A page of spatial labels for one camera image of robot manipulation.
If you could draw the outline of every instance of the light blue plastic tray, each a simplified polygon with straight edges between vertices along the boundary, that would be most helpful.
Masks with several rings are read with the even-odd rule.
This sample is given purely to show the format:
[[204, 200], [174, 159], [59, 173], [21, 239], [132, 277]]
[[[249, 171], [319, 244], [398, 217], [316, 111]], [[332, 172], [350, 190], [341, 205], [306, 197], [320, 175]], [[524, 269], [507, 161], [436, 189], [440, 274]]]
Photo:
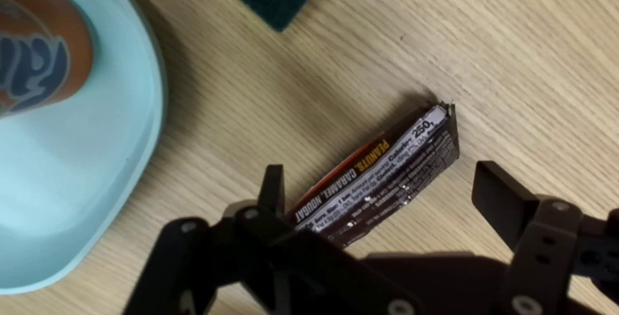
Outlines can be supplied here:
[[163, 63], [131, 0], [73, 0], [95, 66], [70, 99], [0, 120], [0, 295], [60, 280], [101, 238], [161, 132]]

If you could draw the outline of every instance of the can logo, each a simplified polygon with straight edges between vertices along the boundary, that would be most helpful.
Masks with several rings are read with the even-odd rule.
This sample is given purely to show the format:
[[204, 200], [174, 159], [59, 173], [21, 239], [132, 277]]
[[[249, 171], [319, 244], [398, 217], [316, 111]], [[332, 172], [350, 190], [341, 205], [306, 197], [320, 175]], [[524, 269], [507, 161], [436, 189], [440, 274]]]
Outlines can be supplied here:
[[0, 117], [75, 94], [90, 73], [92, 49], [70, 0], [0, 0]]

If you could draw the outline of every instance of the wood grain surface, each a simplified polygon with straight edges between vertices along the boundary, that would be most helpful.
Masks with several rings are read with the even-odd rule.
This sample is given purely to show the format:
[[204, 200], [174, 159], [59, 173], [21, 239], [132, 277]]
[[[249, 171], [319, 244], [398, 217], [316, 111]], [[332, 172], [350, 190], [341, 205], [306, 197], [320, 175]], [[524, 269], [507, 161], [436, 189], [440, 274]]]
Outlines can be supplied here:
[[[471, 205], [475, 161], [604, 218], [619, 206], [617, 0], [309, 0], [274, 33], [239, 0], [138, 0], [161, 42], [161, 143], [101, 242], [3, 315], [117, 315], [164, 223], [257, 196], [285, 166], [292, 204], [417, 95], [458, 109], [462, 156], [348, 251], [510, 253]], [[619, 308], [587, 280], [571, 295]], [[261, 314], [239, 287], [213, 314]]]

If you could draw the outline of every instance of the wooden table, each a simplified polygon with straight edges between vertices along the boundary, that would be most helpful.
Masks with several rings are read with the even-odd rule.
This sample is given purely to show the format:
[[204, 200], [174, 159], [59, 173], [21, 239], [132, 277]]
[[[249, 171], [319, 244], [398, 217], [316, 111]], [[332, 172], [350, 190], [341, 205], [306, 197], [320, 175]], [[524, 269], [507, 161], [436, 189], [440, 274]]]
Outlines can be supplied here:
[[[508, 260], [470, 203], [493, 159], [593, 216], [618, 206], [617, 0], [310, 0], [284, 33], [239, 0], [138, 0], [170, 75], [168, 121], [101, 242], [57, 284], [0, 298], [3, 315], [116, 315], [169, 220], [214, 223], [283, 163], [290, 202], [412, 96], [457, 105], [462, 156], [348, 251], [468, 250]], [[573, 297], [618, 308], [587, 280]], [[236, 286], [213, 314], [260, 314]]]

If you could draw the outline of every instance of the robotic arm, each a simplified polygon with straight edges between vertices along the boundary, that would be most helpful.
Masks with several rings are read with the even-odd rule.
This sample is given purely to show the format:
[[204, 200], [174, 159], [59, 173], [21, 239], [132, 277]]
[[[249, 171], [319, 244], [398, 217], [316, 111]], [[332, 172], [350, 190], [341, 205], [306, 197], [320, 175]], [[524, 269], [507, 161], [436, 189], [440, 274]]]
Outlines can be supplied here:
[[496, 163], [477, 163], [473, 204], [514, 251], [511, 264], [469, 253], [356, 260], [283, 221], [283, 167], [257, 200], [214, 226], [183, 218], [161, 231], [124, 315], [201, 315], [241, 282], [272, 315], [597, 315], [567, 297], [572, 274], [619, 301], [619, 210], [607, 221], [540, 201]]

